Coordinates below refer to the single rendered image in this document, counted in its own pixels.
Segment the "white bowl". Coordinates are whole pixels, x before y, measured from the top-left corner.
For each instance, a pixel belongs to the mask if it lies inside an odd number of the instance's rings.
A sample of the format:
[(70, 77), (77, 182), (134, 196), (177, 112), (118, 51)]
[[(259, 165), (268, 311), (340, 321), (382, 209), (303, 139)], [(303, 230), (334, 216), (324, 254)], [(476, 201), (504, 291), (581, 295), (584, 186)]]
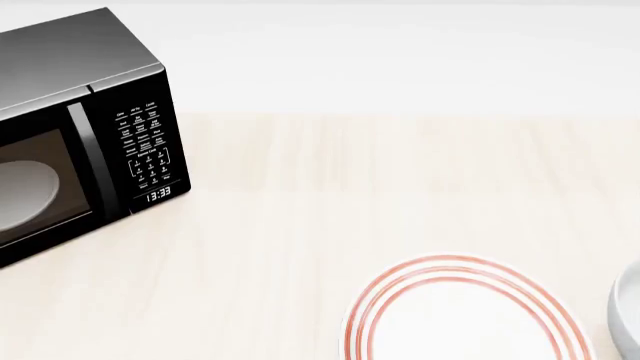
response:
[(615, 279), (607, 305), (608, 329), (623, 360), (640, 360), (640, 258)]

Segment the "black microwave oven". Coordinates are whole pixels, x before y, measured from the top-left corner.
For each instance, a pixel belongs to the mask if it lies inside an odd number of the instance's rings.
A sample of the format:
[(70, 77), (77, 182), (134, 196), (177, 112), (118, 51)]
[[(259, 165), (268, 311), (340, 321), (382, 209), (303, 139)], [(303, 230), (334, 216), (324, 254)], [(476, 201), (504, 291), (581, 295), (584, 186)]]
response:
[(0, 269), (191, 188), (167, 71), (107, 8), (0, 33), (0, 164), (59, 176), (40, 215), (0, 233)]

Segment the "microwave glass turntable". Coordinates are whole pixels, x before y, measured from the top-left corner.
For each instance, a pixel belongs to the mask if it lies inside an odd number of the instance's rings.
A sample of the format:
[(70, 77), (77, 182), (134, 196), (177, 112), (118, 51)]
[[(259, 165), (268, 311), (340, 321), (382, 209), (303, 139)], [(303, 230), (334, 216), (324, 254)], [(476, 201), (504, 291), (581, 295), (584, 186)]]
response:
[(38, 161), (0, 164), (0, 233), (15, 229), (44, 212), (57, 197), (56, 171)]

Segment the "white plate with red rings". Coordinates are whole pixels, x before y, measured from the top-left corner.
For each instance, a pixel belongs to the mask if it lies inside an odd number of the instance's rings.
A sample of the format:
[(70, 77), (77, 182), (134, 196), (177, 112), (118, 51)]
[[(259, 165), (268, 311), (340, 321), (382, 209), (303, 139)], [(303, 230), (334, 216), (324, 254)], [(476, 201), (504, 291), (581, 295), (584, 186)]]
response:
[(569, 309), (522, 272), (464, 253), (388, 266), (346, 311), (340, 360), (598, 360)]

